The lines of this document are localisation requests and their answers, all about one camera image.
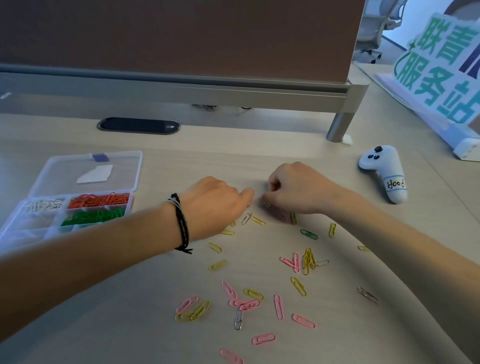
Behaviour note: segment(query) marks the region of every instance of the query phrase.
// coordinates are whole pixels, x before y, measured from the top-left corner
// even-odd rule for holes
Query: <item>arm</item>
[[[180,196],[190,240],[220,233],[252,197],[252,189],[239,194],[213,177],[200,180]],[[175,206],[164,202],[0,255],[0,342],[77,293],[180,245]]]
[[[286,211],[325,214],[371,249],[443,330],[480,362],[480,266],[386,215],[359,194],[296,162],[270,176],[263,200]]]

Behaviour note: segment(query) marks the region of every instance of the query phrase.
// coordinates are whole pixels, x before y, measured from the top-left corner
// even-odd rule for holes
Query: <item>left hand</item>
[[[235,187],[214,177],[199,180],[179,196],[190,241],[221,233],[250,205],[253,193],[251,188],[239,193]]]

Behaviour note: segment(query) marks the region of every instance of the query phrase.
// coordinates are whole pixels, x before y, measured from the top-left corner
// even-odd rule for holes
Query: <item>white controller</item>
[[[378,146],[359,159],[359,167],[375,170],[384,182],[388,198],[396,204],[407,200],[407,185],[400,157],[392,146]]]

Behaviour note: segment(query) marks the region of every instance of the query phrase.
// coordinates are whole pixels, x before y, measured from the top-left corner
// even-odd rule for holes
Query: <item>floor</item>
[[[378,50],[382,52],[382,57],[379,60],[376,59],[376,55],[370,56],[368,53],[360,53],[357,51],[353,54],[353,60],[360,63],[370,63],[375,59],[377,64],[394,64],[404,52],[402,48],[386,38],[382,38]]]

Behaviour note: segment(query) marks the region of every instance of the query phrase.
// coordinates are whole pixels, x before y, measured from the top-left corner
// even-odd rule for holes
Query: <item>desk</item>
[[[14,95],[10,104],[0,104],[0,111],[12,112],[24,103],[24,109],[34,114],[33,104],[40,100],[43,103],[45,98]],[[251,186],[258,196],[274,168],[301,160],[480,263],[480,211],[474,208],[479,205],[475,203],[478,193],[468,182],[454,179],[455,175],[478,176],[480,165],[454,159],[427,125],[377,85],[370,86],[348,131],[352,146],[325,140],[321,133],[328,128],[329,114],[261,109],[244,113],[229,108],[209,113],[190,106],[149,104],[150,109],[140,113],[167,115],[190,124],[200,119],[206,124],[239,126],[249,120],[259,129],[270,129],[183,125],[177,134],[157,136],[95,129],[103,114],[111,116],[115,107],[125,108],[125,103],[49,102],[68,103],[70,110],[65,113],[72,115],[81,112],[75,105],[83,110],[98,107],[96,120],[2,114],[1,221],[26,196],[45,161],[55,155],[141,150],[144,162],[134,210],[156,204],[205,175],[238,189]],[[45,106],[37,108],[48,114]],[[277,124],[288,128],[292,122],[295,130],[309,133],[271,130]],[[409,187],[410,200],[405,204],[389,204],[371,174],[356,167],[364,151],[381,144],[398,149]],[[300,216],[301,226],[319,234],[314,242],[299,234],[301,227],[276,223],[256,207],[252,212],[267,225],[238,224],[235,236],[208,240],[225,249],[222,258],[229,264],[221,270],[207,270],[221,258],[205,246],[206,241],[193,244],[193,256],[171,252],[151,258],[78,294],[17,333],[0,345],[1,362],[221,363],[218,352],[228,348],[246,363],[299,359],[306,363],[469,363],[403,283],[373,254],[359,251],[358,241],[341,227],[330,239],[329,219]],[[299,276],[308,290],[308,296],[301,298],[289,282],[290,270],[278,257],[302,253],[308,246],[317,259],[329,258],[331,263],[308,277]],[[237,293],[248,287],[266,297],[265,307],[245,315],[241,331],[233,329],[235,310],[227,306],[222,279]],[[360,296],[358,286],[379,297],[381,304],[375,306]],[[284,300],[284,321],[275,316],[275,293]],[[210,312],[193,323],[175,322],[175,308],[193,294],[212,302]],[[308,330],[296,325],[290,319],[292,313],[312,319],[318,327]],[[269,332],[277,334],[276,343],[252,346],[254,336]]]

